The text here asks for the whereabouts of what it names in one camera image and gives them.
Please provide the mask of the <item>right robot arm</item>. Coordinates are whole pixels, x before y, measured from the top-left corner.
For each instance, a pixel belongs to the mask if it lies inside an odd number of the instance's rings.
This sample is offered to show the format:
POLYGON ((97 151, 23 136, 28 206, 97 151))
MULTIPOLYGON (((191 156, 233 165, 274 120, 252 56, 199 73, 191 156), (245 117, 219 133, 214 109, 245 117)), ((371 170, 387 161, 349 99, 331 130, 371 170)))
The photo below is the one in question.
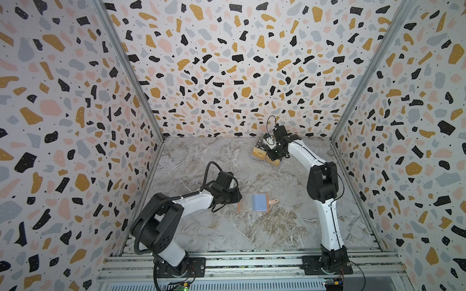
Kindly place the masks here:
POLYGON ((294 157, 308 171, 307 192, 314 201, 320 219, 322 240, 318 266, 326 274, 352 273, 347 248, 337 222, 339 174, 334 162, 320 158, 305 145, 301 137, 276 124, 273 135, 263 137, 271 161, 294 157))

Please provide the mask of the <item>black VIP card left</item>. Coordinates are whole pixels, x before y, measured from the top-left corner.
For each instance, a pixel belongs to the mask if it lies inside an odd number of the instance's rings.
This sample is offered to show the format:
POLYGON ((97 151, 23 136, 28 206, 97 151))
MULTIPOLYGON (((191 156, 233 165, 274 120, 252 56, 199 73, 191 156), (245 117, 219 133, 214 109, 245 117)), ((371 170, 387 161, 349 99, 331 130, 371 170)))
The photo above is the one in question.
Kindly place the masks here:
POLYGON ((263 144, 263 140, 258 140, 256 142, 256 145, 255 145, 255 148, 258 148, 259 150, 262 150, 262 151, 266 151, 266 147, 265 145, 263 144))

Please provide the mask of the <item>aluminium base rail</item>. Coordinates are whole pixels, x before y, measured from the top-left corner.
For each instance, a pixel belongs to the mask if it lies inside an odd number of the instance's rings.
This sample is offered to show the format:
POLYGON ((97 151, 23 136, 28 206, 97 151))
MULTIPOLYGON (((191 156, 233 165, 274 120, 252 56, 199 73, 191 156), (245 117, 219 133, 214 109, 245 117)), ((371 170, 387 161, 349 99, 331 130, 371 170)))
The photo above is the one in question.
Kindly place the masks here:
POLYGON ((110 257, 98 291, 412 291, 394 252, 351 249, 335 274, 317 267, 317 249, 192 253, 189 275, 154 272, 153 257, 110 257))

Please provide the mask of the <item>clear acrylic card display stand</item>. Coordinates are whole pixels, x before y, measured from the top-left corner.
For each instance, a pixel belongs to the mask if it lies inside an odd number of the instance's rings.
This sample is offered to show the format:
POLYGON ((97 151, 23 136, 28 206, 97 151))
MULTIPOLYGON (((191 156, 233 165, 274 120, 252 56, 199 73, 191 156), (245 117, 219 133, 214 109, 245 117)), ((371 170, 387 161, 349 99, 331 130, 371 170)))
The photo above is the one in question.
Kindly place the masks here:
POLYGON ((280 160, 274 160, 272 161, 270 159, 270 157, 268 156, 267 154, 267 151, 266 151, 266 147, 265 147, 265 144, 263 143, 263 139, 262 138, 259 138, 256 142, 256 145, 254 146, 253 150, 252 150, 252 156, 256 159, 256 160, 262 160, 262 161, 266 161, 268 162, 269 164, 273 165, 273 166, 276 166, 276 167, 279 167, 280 166, 280 160))

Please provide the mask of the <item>gold VIP card right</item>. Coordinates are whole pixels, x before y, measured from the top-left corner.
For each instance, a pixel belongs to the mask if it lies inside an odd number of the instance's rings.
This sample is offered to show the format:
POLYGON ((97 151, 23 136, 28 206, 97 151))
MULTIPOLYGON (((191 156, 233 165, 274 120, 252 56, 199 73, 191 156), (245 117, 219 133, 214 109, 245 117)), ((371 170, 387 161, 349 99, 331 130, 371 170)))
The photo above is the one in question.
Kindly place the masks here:
POLYGON ((279 167, 281 162, 280 159, 272 160, 269 156, 265 157, 265 161, 276 167, 279 167))

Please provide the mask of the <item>gold VIP card left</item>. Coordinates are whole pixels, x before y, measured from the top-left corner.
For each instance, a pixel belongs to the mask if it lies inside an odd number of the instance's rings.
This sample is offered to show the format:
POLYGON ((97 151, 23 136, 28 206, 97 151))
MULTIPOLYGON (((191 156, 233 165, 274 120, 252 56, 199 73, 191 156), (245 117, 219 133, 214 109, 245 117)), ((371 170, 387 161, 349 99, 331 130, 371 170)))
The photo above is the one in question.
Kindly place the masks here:
POLYGON ((265 160, 267 152, 259 150, 258 148, 253 148, 252 155, 260 160, 265 160))

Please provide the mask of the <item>tan leather card holder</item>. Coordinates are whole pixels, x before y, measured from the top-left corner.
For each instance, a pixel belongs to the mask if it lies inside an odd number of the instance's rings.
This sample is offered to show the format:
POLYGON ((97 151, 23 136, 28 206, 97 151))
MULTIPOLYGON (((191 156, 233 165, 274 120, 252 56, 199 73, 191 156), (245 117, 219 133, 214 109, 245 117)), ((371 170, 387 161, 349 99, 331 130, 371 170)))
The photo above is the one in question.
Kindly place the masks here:
POLYGON ((238 203, 238 212, 267 213, 273 204, 279 202, 278 198, 270 198, 268 194, 243 194, 238 203))

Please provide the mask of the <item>gold vip card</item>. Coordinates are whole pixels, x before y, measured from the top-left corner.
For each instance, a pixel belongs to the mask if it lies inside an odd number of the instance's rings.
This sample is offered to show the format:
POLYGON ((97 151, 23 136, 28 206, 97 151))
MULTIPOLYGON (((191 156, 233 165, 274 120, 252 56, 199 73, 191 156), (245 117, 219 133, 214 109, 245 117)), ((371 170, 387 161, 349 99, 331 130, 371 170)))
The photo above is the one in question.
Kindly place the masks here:
POLYGON ((260 160, 265 160, 267 152, 259 150, 258 148, 253 148, 252 155, 260 160))
POLYGON ((269 156, 265 157, 265 161, 276 167, 279 167, 281 162, 280 159, 272 160, 269 156))

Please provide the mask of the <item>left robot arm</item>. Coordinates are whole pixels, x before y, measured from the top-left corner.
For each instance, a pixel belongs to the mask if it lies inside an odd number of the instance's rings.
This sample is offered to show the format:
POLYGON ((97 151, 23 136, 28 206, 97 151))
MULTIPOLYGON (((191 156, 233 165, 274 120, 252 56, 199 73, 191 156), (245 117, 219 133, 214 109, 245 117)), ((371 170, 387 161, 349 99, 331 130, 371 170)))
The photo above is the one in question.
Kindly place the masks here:
POLYGON ((174 241, 182 218, 201 210, 218 211, 241 198, 237 178, 225 171, 196 192, 173 197, 155 194, 131 225, 134 253, 150 254, 175 276, 184 275, 189 254, 174 241))

